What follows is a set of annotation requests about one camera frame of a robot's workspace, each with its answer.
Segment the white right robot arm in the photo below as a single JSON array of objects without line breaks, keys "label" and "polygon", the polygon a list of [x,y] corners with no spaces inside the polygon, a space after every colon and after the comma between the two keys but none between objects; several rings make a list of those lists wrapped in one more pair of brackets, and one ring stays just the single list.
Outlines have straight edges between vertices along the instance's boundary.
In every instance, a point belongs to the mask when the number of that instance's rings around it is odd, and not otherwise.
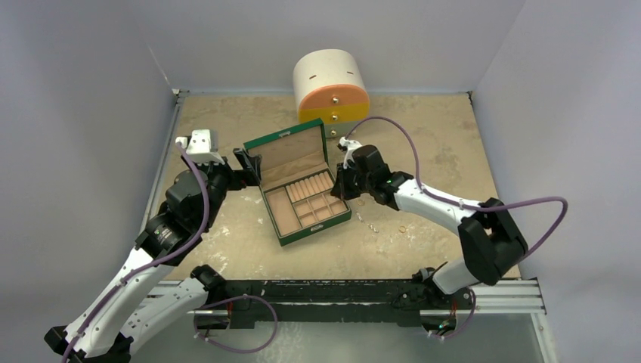
[{"label": "white right robot arm", "polygon": [[406,172],[393,172],[379,150],[341,138],[345,159],[338,164],[331,195],[352,200],[369,194],[378,204],[434,222],[458,236],[462,256],[434,272],[420,272],[426,302],[441,308],[465,287],[496,284],[528,251],[512,216],[496,198],[484,203],[456,199]]}]

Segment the green jewelry box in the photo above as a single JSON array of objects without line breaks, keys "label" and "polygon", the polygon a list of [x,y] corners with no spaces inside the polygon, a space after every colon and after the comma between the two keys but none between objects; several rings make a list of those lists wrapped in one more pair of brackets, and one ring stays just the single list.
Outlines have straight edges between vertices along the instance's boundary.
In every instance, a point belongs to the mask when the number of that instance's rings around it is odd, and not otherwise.
[{"label": "green jewelry box", "polygon": [[282,247],[351,219],[349,205],[330,194],[324,123],[313,119],[243,144],[260,157],[259,189]]}]

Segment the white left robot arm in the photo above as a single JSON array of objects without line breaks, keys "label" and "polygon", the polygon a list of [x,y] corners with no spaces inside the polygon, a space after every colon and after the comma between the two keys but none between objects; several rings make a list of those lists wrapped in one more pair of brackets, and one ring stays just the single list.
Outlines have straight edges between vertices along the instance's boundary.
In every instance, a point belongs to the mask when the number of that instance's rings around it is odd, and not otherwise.
[{"label": "white left robot arm", "polygon": [[147,221],[127,260],[99,297],[72,323],[52,327],[45,342],[64,362],[127,362],[142,336],[169,323],[169,312],[188,303],[217,309],[225,301],[225,279],[213,268],[196,267],[178,292],[162,301],[157,316],[138,307],[148,293],[202,241],[229,191],[261,184],[262,157],[234,149],[240,169],[224,157],[180,150],[187,169],[167,189],[158,213]]}]

